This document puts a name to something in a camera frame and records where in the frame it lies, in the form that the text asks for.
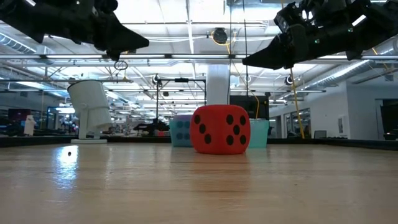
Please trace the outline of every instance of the computer monitor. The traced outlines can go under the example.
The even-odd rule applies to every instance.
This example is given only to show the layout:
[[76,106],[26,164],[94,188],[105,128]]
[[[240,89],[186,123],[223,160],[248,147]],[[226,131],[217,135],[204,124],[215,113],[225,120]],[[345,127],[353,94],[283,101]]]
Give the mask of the computer monitor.
[[11,121],[25,121],[31,115],[30,109],[8,109],[8,119]]
[[[268,96],[257,96],[259,99],[259,114],[257,118],[269,120],[269,98]],[[243,107],[249,115],[249,118],[256,118],[257,100],[254,96],[230,96],[231,105]]]

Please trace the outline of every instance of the wooden floor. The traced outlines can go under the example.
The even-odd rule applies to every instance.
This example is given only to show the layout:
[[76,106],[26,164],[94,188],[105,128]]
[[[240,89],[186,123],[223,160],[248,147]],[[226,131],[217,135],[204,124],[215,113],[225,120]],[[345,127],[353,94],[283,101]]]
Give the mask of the wooden floor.
[[398,152],[168,144],[0,149],[0,223],[398,223]]

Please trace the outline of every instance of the white stand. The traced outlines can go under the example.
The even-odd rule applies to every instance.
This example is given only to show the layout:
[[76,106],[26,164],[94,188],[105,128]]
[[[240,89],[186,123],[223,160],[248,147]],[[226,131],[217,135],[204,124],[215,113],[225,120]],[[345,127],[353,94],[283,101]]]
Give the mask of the white stand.
[[87,124],[88,124],[88,109],[84,105],[80,111],[80,125],[79,125],[79,139],[72,139],[70,142],[73,144],[105,144],[106,139],[100,139],[100,131],[94,131],[94,138],[87,138]]
[[25,128],[24,128],[24,134],[27,134],[29,136],[33,136],[33,132],[35,129],[35,120],[33,119],[32,115],[28,115],[26,117],[26,121],[25,121]]

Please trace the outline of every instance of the white wall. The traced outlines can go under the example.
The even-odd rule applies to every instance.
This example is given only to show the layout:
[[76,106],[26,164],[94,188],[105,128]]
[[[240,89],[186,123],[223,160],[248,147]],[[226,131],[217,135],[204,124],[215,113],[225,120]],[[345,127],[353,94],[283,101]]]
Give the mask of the white wall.
[[398,99],[398,87],[349,85],[347,93],[351,138],[379,139],[376,100]]
[[0,108],[26,108],[31,110],[44,111],[48,106],[58,106],[59,100],[51,96],[39,96],[37,93],[29,92],[27,97],[20,96],[19,93],[0,93]]
[[[305,101],[299,102],[300,110],[310,108],[311,130],[325,130],[328,137],[341,136],[338,132],[338,118],[345,116],[347,119],[346,137],[349,138],[348,125],[348,101],[346,83],[340,83],[338,87],[327,88],[326,93],[311,93]],[[280,106],[270,110],[270,117],[282,115],[282,137],[286,138],[286,120],[283,114],[296,111],[294,104]]]

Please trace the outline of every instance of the glass wall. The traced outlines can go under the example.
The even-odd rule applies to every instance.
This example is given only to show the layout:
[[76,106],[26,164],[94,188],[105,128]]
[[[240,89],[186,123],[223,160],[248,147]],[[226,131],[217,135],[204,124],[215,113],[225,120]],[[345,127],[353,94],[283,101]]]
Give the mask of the glass wall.
[[[302,109],[299,111],[301,122],[303,125],[304,136],[305,138],[311,138],[311,112],[310,109]],[[289,133],[294,133],[298,136],[301,136],[300,133],[300,123],[299,123],[299,116],[297,112],[292,112],[289,114],[285,114],[286,118],[286,131],[287,135]]]

